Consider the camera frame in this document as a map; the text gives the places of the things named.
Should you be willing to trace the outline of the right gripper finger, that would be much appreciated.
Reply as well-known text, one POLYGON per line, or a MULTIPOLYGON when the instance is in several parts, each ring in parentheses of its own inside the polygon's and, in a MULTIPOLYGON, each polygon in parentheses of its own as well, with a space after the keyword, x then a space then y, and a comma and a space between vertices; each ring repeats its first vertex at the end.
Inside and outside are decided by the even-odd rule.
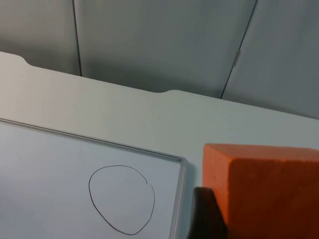
POLYGON ((189 237, 191 239, 227 238, 227 226, 210 188, 195 187, 193 190, 189 237))

